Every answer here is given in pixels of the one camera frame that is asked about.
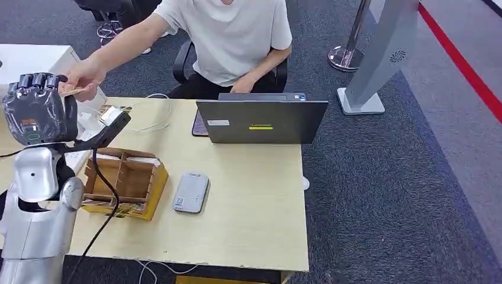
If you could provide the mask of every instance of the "black robotic glove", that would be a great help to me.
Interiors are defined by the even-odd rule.
[[[50,73],[24,74],[9,85],[2,99],[5,118],[14,138],[25,146],[74,141],[78,135],[77,103],[57,91],[66,76]]]

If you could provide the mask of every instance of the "laptop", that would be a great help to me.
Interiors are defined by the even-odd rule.
[[[306,101],[303,93],[220,94],[219,98],[197,101],[213,143],[310,144],[328,106],[327,101]]]

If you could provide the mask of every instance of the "white base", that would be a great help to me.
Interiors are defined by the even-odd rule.
[[[346,115],[355,114],[383,114],[385,112],[384,105],[380,101],[380,97],[375,93],[362,107],[351,108],[349,101],[345,95],[346,88],[338,89],[338,100],[342,105],[343,113]]]

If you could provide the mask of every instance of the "black pants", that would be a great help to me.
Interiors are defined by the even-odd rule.
[[[218,99],[220,93],[230,93],[232,87],[222,87],[195,73],[174,89],[171,99]],[[275,74],[270,71],[256,82],[251,93],[280,93],[275,85]]]
[[[141,21],[141,12],[136,0],[75,0],[84,8],[115,13],[123,29]]]

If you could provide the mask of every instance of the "paper money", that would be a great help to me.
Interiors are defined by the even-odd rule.
[[[77,93],[81,93],[83,91],[87,91],[87,89],[85,89],[85,88],[83,88],[83,89],[75,89],[75,90],[72,90],[72,91],[62,92],[59,95],[62,96],[62,97],[65,97],[65,96],[76,95]]]

